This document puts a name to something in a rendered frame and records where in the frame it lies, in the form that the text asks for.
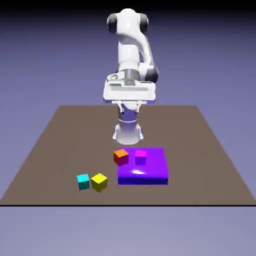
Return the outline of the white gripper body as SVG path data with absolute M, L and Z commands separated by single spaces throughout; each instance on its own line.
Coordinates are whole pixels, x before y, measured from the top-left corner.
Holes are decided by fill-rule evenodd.
M 123 80 L 106 80 L 103 89 L 105 101 L 155 101 L 156 85 L 148 81 L 135 81 L 135 85 L 125 85 Z

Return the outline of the small magenta cube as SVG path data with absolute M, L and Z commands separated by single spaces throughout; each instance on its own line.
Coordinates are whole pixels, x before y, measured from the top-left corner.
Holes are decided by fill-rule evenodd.
M 136 150 L 134 154 L 134 162 L 136 165 L 145 165 L 147 162 L 147 151 Z

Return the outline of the small orange cube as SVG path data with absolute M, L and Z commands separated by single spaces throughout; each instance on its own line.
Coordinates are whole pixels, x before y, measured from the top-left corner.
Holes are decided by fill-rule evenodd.
M 129 162 L 129 153 L 124 149 L 118 149 L 113 152 L 114 162 L 118 166 L 125 165 Z

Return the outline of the small yellow cube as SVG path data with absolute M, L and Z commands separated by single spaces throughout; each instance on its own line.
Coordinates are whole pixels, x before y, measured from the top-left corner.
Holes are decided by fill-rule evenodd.
M 92 188 L 99 193 L 103 191 L 108 185 L 108 178 L 101 173 L 96 174 L 90 180 Z

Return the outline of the small cyan cube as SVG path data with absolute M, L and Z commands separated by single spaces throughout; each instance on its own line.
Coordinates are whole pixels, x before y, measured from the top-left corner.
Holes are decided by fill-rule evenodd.
M 88 174 L 80 174 L 76 176 L 79 190 L 90 188 L 90 178 Z

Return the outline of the large purple box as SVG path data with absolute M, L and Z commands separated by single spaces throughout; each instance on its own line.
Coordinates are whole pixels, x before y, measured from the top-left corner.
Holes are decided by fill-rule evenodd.
M 161 147 L 124 149 L 129 154 L 128 163 L 117 168 L 119 185 L 167 185 L 169 178 L 165 151 Z M 147 151 L 145 165 L 135 164 L 135 151 Z

